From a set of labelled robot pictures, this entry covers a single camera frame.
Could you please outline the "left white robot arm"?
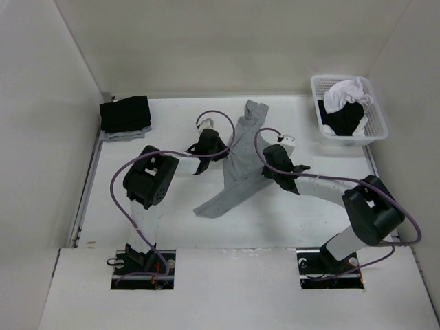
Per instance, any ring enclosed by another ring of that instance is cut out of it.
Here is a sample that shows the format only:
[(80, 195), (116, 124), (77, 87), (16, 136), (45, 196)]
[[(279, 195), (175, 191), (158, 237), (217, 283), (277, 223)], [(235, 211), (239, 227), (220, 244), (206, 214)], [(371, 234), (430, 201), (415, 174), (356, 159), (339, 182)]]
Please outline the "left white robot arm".
[(225, 158), (229, 150), (214, 129), (203, 129), (199, 140), (189, 147), (189, 157), (159, 154), (159, 149), (146, 146), (140, 155), (154, 153), (136, 161), (123, 179), (130, 200), (131, 216), (141, 233), (156, 244), (155, 226), (159, 220), (157, 205), (163, 201), (174, 177), (200, 175), (211, 162)]

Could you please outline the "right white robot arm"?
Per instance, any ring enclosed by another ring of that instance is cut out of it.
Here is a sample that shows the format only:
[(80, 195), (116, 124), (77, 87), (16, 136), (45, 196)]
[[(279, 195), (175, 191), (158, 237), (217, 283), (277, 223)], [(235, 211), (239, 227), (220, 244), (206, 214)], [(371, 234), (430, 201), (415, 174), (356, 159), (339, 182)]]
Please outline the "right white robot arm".
[(317, 197), (345, 209), (350, 226), (320, 247), (317, 264), (324, 274), (341, 274), (355, 266), (349, 262), (367, 246), (377, 246), (404, 220), (404, 215), (385, 196), (391, 194), (374, 176), (356, 186), (305, 177), (308, 166), (295, 166), (280, 144), (263, 149), (266, 165), (262, 175), (274, 180), (283, 190), (296, 195)]

